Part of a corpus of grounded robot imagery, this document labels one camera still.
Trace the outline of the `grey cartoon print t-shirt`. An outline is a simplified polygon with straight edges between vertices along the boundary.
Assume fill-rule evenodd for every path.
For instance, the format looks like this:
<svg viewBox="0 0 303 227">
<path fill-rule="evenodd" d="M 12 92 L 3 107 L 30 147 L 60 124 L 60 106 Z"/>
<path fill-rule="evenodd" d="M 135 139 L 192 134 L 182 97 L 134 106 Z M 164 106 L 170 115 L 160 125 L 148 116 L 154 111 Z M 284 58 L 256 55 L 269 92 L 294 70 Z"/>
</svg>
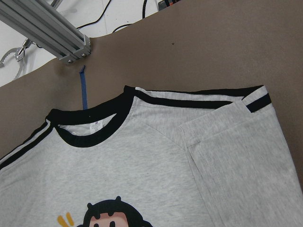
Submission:
<svg viewBox="0 0 303 227">
<path fill-rule="evenodd" d="M 53 109 L 0 161 L 3 227 L 300 227 L 303 194 L 265 86 L 126 86 Z"/>
</svg>

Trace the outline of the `long reacher grabber tool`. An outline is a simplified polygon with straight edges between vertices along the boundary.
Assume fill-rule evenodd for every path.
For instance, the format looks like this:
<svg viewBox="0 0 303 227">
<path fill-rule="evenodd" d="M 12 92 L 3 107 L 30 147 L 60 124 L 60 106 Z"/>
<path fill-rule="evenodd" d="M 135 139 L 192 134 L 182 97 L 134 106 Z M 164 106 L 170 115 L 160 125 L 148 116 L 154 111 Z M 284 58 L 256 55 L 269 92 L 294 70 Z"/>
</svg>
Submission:
<svg viewBox="0 0 303 227">
<path fill-rule="evenodd" d="M 26 49 L 28 49 L 30 47 L 30 45 L 33 43 L 32 40 L 30 40 L 29 38 L 27 38 L 21 47 L 17 47 L 17 48 L 12 48 L 10 50 L 8 50 L 4 55 L 3 57 L 1 58 L 0 60 L 0 67 L 3 68 L 5 65 L 4 65 L 4 61 L 5 59 L 10 55 L 10 54 L 14 54 L 14 58 L 16 60 L 16 62 L 18 63 L 19 65 L 19 69 L 18 69 L 18 72 L 16 74 L 16 76 L 14 77 L 14 80 L 18 79 L 20 74 L 21 74 L 21 71 L 23 69 L 23 61 L 24 61 L 24 57 L 25 57 L 25 51 Z"/>
</svg>

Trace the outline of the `aluminium frame post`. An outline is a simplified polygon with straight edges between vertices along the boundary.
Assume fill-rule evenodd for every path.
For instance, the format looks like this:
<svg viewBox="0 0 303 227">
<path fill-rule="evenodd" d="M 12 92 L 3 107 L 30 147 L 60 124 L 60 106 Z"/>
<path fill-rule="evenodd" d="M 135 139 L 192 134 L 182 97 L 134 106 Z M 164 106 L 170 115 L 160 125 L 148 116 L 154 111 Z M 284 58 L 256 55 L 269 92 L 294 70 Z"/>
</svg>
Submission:
<svg viewBox="0 0 303 227">
<path fill-rule="evenodd" d="M 90 39 L 45 0 L 2 0 L 0 20 L 65 64 L 91 54 Z"/>
</svg>

